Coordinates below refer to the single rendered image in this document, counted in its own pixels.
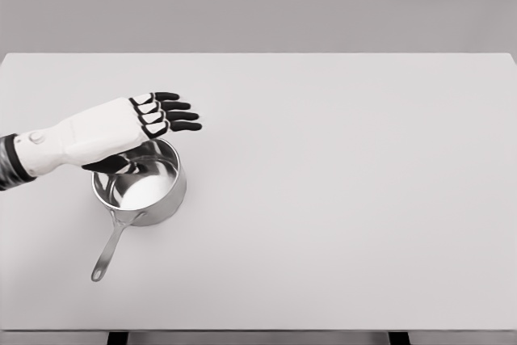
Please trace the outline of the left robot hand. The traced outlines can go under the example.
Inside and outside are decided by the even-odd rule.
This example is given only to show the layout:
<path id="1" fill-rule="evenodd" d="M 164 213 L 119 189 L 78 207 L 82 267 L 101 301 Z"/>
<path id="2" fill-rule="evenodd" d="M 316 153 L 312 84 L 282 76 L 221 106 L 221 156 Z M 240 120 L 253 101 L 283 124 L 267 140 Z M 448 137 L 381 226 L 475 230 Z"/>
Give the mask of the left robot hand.
<path id="1" fill-rule="evenodd" d="M 105 174 L 146 171 L 125 154 L 168 132 L 199 131 L 200 116 L 172 92 L 118 98 L 63 121 L 62 149 L 67 164 Z"/>

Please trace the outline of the steel saucepan with long handle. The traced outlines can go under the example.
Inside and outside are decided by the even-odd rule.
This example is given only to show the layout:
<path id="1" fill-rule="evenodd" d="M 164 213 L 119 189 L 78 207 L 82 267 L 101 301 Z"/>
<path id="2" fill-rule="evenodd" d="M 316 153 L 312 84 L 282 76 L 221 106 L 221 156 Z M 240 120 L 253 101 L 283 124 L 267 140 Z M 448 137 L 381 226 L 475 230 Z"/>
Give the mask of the steel saucepan with long handle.
<path id="1" fill-rule="evenodd" d="M 91 273 L 94 282 L 105 276 L 125 229 L 166 221 L 178 211 L 187 191 L 187 177 L 179 154 L 168 141 L 147 141 L 124 156 L 143 171 L 138 174 L 92 174 L 93 192 L 109 212 L 113 227 Z"/>

